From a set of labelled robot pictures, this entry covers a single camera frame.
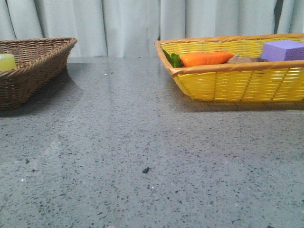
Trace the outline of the orange toy carrot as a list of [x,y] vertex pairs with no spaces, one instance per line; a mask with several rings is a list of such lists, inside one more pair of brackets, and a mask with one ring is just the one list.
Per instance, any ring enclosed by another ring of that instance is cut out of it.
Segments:
[[235,55],[229,52],[217,51],[211,53],[187,53],[178,55],[175,53],[169,54],[163,49],[163,52],[173,67],[193,67],[201,65],[217,65],[228,62]]

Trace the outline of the yellow tape roll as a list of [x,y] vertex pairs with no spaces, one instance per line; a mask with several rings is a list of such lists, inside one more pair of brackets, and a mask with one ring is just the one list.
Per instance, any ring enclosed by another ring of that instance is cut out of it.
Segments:
[[0,53],[0,71],[16,69],[17,64],[12,54]]

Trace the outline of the purple foam block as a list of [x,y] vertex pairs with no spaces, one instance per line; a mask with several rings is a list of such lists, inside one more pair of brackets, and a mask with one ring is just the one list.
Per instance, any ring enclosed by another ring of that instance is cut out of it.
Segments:
[[304,44],[291,40],[266,42],[261,58],[270,62],[303,60]]

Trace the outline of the yellow woven basket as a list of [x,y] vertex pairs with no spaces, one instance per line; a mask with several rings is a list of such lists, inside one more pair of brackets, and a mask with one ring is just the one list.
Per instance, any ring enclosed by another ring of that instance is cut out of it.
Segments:
[[157,54],[179,89],[197,101],[287,102],[304,99],[304,62],[255,62],[174,68],[166,54],[227,51],[259,57],[270,41],[304,41],[302,33],[184,38],[155,42]]

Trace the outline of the brown wicker basket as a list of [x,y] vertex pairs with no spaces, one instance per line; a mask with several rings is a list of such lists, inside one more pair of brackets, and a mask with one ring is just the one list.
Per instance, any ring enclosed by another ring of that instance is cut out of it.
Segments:
[[0,73],[0,109],[20,107],[67,67],[76,38],[2,40],[0,52],[13,54],[16,69]]

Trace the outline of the brown ginger root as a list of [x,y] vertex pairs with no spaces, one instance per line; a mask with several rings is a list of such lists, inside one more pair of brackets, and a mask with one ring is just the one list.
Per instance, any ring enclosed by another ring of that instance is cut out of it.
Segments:
[[241,57],[240,54],[236,54],[227,61],[227,64],[254,63],[254,62],[268,62],[268,60],[263,59],[261,57]]

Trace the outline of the small black debris chip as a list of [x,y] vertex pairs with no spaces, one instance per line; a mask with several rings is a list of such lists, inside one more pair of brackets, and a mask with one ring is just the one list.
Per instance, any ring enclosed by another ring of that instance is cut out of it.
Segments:
[[145,168],[145,169],[142,171],[142,173],[147,173],[149,170],[150,170],[150,168],[147,167],[147,168]]

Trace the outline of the white curtain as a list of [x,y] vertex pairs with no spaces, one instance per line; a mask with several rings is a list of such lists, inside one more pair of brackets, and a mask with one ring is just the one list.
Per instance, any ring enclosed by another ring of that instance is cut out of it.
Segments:
[[0,38],[78,40],[73,57],[153,57],[157,40],[302,33],[301,0],[3,0]]

